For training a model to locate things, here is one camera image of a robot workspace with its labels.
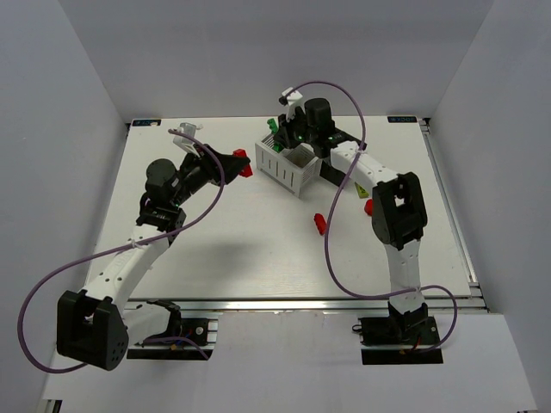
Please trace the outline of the green lego plate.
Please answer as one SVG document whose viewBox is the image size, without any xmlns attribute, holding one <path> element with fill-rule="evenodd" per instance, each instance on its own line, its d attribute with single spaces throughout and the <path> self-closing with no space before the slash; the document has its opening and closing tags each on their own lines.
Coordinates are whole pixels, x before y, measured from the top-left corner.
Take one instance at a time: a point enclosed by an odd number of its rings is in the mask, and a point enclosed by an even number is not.
<svg viewBox="0 0 551 413">
<path fill-rule="evenodd" d="M 278 122 L 274 118 L 270 118 L 267 120 L 267 125 L 269 127 L 269 130 L 272 134 L 276 134 L 279 130 Z"/>
</svg>

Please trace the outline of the red rounded lego brick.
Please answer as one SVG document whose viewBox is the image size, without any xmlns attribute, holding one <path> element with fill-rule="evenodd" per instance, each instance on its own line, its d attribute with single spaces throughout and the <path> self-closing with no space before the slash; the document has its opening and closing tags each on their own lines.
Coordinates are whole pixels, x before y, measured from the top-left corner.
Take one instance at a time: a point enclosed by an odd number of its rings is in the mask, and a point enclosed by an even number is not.
<svg viewBox="0 0 551 413">
<path fill-rule="evenodd" d="M 368 199 L 365 203 L 365 206 L 364 206 L 364 212 L 369 216 L 369 217 L 372 217 L 373 216 L 373 200 L 372 199 Z"/>
</svg>

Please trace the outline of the red curved lego brick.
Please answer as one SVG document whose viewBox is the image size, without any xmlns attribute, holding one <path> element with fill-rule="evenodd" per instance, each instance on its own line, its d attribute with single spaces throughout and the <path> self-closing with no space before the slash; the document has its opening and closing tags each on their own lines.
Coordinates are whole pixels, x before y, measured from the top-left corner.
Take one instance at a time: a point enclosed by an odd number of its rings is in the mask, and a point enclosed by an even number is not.
<svg viewBox="0 0 551 413">
<path fill-rule="evenodd" d="M 313 222 L 320 236 L 324 236 L 326 233 L 327 223 L 325 217 L 321 213 L 315 213 L 313 216 Z"/>
</svg>

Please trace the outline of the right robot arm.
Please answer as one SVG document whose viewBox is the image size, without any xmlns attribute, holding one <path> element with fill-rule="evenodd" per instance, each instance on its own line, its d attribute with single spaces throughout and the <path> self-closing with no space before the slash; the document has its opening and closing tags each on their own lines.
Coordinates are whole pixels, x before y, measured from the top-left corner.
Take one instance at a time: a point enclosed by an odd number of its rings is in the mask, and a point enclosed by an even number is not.
<svg viewBox="0 0 551 413">
<path fill-rule="evenodd" d="M 337 128 L 325 98 L 304 102 L 299 94 L 286 92 L 279 102 L 288 112 L 278 116 L 276 144 L 284 149 L 311 146 L 337 176 L 337 185 L 351 179 L 369 193 L 371 225 L 387 254 L 389 322 L 405 335 L 428 318 L 418 262 L 428 217 L 418 176 L 400 174 L 370 156 L 360 139 Z"/>
</svg>

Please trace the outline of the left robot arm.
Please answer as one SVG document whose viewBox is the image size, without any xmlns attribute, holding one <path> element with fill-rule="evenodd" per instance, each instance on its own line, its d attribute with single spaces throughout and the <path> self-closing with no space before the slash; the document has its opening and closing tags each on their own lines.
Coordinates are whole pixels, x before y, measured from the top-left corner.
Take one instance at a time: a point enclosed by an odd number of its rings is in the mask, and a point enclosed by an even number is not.
<svg viewBox="0 0 551 413">
<path fill-rule="evenodd" d="M 187 154 L 179 167 L 165 158 L 151 162 L 127 250 L 116 253 L 79 292 L 67 291 L 58 301 L 58 353 L 111 371 L 134 344 L 185 340 L 175 303 L 154 299 L 131 310 L 126 304 L 183 228 L 184 201 L 209 183 L 223 187 L 238 176 L 250 176 L 250 162 L 241 149 L 226 155 L 212 148 Z"/>
</svg>

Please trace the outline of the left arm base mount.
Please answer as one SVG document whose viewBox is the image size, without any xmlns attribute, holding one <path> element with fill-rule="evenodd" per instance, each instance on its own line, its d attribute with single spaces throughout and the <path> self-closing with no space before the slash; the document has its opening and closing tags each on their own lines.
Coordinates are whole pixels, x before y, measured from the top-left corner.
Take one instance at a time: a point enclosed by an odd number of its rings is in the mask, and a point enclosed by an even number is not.
<svg viewBox="0 0 551 413">
<path fill-rule="evenodd" d="M 207 361 L 214 351 L 218 320 L 183 311 L 166 300 L 150 300 L 123 312 L 129 360 Z"/>
</svg>

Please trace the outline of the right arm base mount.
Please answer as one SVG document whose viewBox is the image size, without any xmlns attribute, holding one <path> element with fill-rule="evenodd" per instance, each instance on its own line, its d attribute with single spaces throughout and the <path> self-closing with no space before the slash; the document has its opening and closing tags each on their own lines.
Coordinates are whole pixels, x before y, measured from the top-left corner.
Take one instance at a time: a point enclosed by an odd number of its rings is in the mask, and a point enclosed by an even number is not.
<svg viewBox="0 0 551 413">
<path fill-rule="evenodd" d="M 352 326 L 360 336 L 364 366 L 443 364 L 442 350 L 427 351 L 440 342 L 433 317 L 402 333 L 390 317 L 364 317 Z"/>
</svg>

